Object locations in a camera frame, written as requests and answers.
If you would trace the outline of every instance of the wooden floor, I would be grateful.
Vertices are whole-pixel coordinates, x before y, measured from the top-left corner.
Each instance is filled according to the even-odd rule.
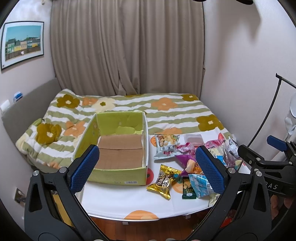
[[[205,210],[192,214],[189,219],[179,216],[151,222],[129,222],[129,225],[123,225],[121,221],[93,217],[92,220],[112,240],[148,241],[156,239],[165,241],[167,238],[184,240],[208,212],[209,210]]]

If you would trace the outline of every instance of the painting of houses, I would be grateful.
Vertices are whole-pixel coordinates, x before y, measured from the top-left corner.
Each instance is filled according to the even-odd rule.
[[[1,70],[43,55],[44,22],[21,21],[4,25],[1,38]]]

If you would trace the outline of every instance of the bed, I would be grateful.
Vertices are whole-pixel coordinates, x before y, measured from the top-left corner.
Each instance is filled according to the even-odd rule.
[[[154,182],[160,167],[160,162],[153,161],[155,133],[178,134],[180,139],[187,133],[201,134],[205,142],[217,139],[220,132],[226,138],[230,136],[211,110],[193,94],[78,96],[68,89],[62,90],[56,78],[25,95],[2,115],[2,120],[12,142],[30,165],[43,172],[56,172],[73,161],[75,148],[91,117],[107,111],[146,113],[151,140],[148,167]],[[161,163],[182,168],[174,160]],[[248,173],[244,165],[240,171]],[[208,197],[185,200],[185,203],[181,199],[182,187],[181,183],[174,183],[172,199],[168,202],[147,192],[145,186],[87,182],[77,197],[89,215],[113,220],[155,220],[208,207]]]

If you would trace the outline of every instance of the bed headboard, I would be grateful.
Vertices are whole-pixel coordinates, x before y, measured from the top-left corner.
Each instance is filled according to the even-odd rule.
[[[45,115],[50,102],[61,90],[54,78],[23,96],[2,114],[3,125],[14,144],[34,121]]]

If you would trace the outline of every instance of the beige curtain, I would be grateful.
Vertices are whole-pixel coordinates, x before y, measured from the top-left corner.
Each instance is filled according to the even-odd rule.
[[[200,2],[55,0],[50,38],[57,78],[77,94],[200,96]]]

